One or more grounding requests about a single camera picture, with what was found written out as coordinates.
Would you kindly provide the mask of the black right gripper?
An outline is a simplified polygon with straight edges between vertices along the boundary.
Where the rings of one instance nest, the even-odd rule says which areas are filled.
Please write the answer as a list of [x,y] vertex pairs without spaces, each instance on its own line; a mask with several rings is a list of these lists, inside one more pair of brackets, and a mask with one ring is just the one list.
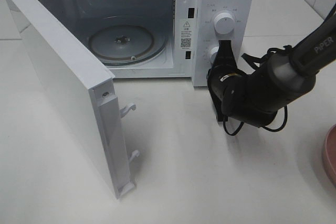
[[244,72],[237,68],[230,40],[220,40],[212,67],[207,74],[207,86],[212,98],[218,122],[231,116],[234,106],[235,87]]

